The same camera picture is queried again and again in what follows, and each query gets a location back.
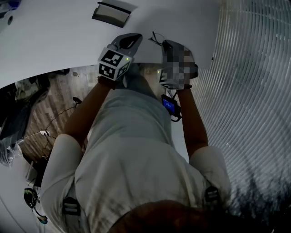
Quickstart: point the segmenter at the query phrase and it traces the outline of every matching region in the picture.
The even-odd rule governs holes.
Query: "small screen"
[[[175,105],[172,104],[171,102],[168,102],[167,100],[163,99],[163,105],[169,109],[172,113],[175,112]]]

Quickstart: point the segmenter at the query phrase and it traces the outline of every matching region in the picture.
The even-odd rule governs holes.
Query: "ribbed panel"
[[[192,81],[192,92],[209,143],[223,150],[234,187],[244,185],[248,168],[262,188],[274,176],[287,175],[290,79],[290,2],[222,1],[213,62]]]

